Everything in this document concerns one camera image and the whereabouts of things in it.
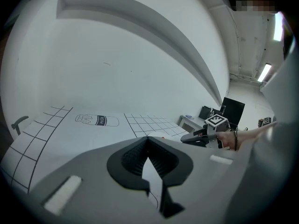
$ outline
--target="ceiling light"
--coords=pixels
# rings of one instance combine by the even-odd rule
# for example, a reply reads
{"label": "ceiling light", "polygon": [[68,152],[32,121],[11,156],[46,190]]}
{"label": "ceiling light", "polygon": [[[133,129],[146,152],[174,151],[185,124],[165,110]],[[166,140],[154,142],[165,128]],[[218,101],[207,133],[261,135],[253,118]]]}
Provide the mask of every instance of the ceiling light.
{"label": "ceiling light", "polygon": [[274,32],[274,37],[273,39],[276,41],[281,41],[282,38],[282,20],[283,20],[283,15],[281,12],[275,14],[275,32]]}
{"label": "ceiling light", "polygon": [[265,77],[268,74],[268,72],[270,71],[270,68],[271,68],[271,65],[270,64],[266,64],[265,68],[263,69],[263,71],[262,71],[262,73],[261,73],[261,75],[260,75],[260,77],[259,77],[259,79],[257,81],[262,82],[265,79]]}

